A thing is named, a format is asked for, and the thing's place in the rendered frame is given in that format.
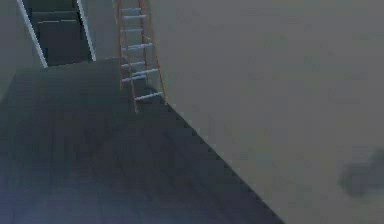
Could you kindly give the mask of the orange ladder with grey rungs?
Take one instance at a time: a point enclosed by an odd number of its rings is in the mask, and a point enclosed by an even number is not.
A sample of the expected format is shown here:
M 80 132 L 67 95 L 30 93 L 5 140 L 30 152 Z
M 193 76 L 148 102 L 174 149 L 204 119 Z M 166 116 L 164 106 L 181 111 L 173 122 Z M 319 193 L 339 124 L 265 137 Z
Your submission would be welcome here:
M 166 100 L 166 91 L 153 38 L 147 0 L 113 0 L 117 25 L 120 88 L 131 89 L 135 112 L 138 103 L 153 97 Z M 158 90 L 136 92 L 135 82 L 158 81 Z

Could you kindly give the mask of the dark open room doorway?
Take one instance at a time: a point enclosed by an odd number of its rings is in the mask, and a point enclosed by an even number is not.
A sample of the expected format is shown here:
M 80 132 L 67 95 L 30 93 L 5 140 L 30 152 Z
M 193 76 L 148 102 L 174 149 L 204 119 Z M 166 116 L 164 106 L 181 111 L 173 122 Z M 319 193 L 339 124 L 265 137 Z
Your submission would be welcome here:
M 48 67 L 92 60 L 81 0 L 21 0 Z

